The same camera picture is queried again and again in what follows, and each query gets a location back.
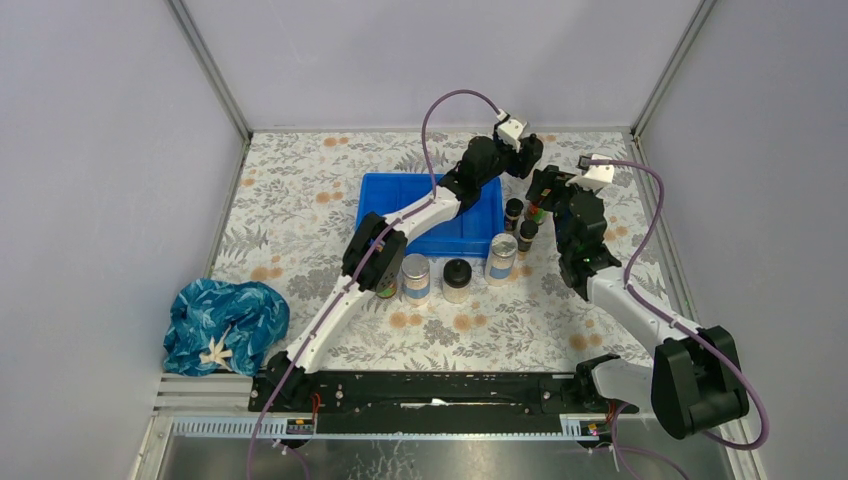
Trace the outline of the green label sauce bottle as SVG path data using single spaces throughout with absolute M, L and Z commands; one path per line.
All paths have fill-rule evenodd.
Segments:
M 525 218 L 527 220 L 532 220 L 537 225 L 542 225 L 545 223 L 548 216 L 548 212 L 536 205 L 535 203 L 530 203 L 525 210 Z

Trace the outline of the yellow cap sauce bottle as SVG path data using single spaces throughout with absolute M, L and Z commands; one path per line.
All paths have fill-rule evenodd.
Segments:
M 397 294 L 397 280 L 393 279 L 385 287 L 381 287 L 377 290 L 376 296 L 380 299 L 390 299 Z

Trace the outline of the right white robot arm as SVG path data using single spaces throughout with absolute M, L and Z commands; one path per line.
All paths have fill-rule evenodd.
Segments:
M 575 402 L 597 412 L 611 400 L 651 412 L 676 439 L 717 428 L 750 411 L 748 387 L 732 335 L 701 328 L 650 300 L 630 281 L 607 248 L 604 203 L 599 196 L 614 175 L 613 163 L 590 162 L 580 174 L 554 165 L 534 171 L 526 198 L 551 214 L 564 283 L 586 302 L 611 315 L 649 353 L 649 367 L 621 358 L 580 364 L 586 376 L 573 386 Z

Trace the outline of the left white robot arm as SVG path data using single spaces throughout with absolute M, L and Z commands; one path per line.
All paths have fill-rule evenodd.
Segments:
M 284 349 L 282 364 L 267 368 L 266 377 L 274 384 L 266 406 L 288 411 L 304 407 L 310 397 L 308 376 L 321 366 L 328 343 L 363 303 L 396 281 L 407 246 L 470 210 L 485 185 L 501 174 L 526 178 L 542 154 L 543 142 L 535 134 L 515 141 L 497 133 L 475 136 L 453 168 L 441 177 L 429 174 L 429 194 L 387 215 L 367 214 L 342 255 L 330 296 Z

